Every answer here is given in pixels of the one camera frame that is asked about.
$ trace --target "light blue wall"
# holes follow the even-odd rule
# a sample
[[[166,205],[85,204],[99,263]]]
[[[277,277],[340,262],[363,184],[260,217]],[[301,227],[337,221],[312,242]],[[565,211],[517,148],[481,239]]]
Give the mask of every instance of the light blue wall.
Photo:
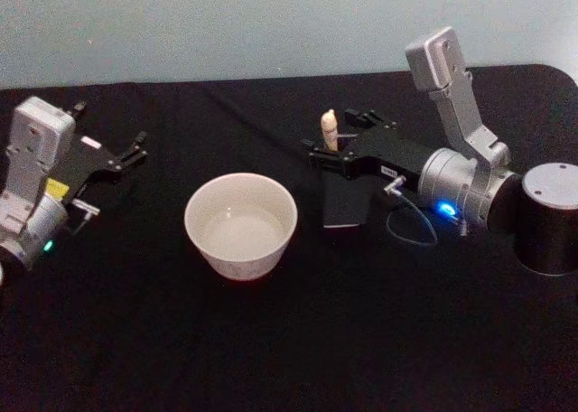
[[[0,0],[0,87],[406,69],[450,24],[470,65],[578,80],[578,0]]]

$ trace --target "blue led light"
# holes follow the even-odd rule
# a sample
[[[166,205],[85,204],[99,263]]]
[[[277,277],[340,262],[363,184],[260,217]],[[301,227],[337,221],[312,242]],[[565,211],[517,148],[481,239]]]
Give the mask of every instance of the blue led light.
[[[447,202],[441,202],[437,206],[437,211],[444,216],[455,216],[455,214],[457,213],[455,208]]]

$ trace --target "water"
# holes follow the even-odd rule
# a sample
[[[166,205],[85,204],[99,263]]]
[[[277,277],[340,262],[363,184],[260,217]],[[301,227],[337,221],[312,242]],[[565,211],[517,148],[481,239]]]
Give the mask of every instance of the water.
[[[212,218],[202,246],[217,258],[247,261],[273,252],[284,239],[279,219],[257,206],[230,207]]]

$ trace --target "black cylindrical base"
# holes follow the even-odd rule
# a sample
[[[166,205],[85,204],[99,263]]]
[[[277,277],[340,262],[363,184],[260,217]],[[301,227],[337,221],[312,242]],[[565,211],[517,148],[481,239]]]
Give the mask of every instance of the black cylindrical base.
[[[578,206],[566,202],[578,182],[570,167],[540,165],[527,174],[520,191],[514,250],[526,267],[546,275],[578,268]]]

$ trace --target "green led light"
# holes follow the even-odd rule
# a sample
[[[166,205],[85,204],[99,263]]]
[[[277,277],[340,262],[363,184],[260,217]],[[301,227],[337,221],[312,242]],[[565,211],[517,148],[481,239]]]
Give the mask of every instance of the green led light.
[[[44,245],[44,252],[50,251],[53,245],[54,245],[53,240],[49,240],[48,242],[46,242],[46,245]]]

